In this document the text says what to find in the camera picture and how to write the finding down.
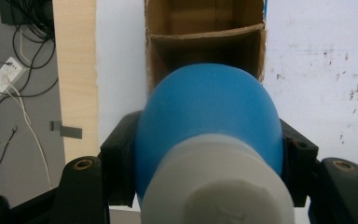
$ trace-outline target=black device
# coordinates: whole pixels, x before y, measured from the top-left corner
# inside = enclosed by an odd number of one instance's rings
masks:
[[[121,120],[98,157],[69,162],[57,188],[11,209],[0,196],[0,224],[107,224],[109,204],[131,207],[135,195],[133,142],[141,113]],[[282,181],[294,207],[304,207],[310,196],[310,223],[358,224],[358,165],[338,158],[317,161],[318,147],[281,123]]]

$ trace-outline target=cardboard box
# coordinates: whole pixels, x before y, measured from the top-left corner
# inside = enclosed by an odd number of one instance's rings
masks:
[[[222,63],[262,79],[263,0],[146,0],[146,69],[151,92],[172,71]]]

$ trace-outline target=wooden board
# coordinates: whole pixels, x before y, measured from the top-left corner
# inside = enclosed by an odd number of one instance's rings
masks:
[[[65,162],[96,156],[98,89],[96,86],[95,8],[89,0],[54,0],[62,125],[82,129],[82,139],[64,137]]]

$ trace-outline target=screw hole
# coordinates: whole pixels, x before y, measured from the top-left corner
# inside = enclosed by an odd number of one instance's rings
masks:
[[[349,163],[346,163],[345,161],[333,161],[333,164],[335,164],[335,166],[342,171],[354,171],[354,166],[350,165]]]
[[[75,163],[74,168],[75,170],[86,170],[89,169],[92,166],[92,164],[93,164],[92,160],[85,159]]]

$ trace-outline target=white plastic cap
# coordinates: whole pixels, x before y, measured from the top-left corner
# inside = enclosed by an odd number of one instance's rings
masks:
[[[144,196],[143,224],[294,223],[280,177],[242,141],[203,134],[174,147]]]

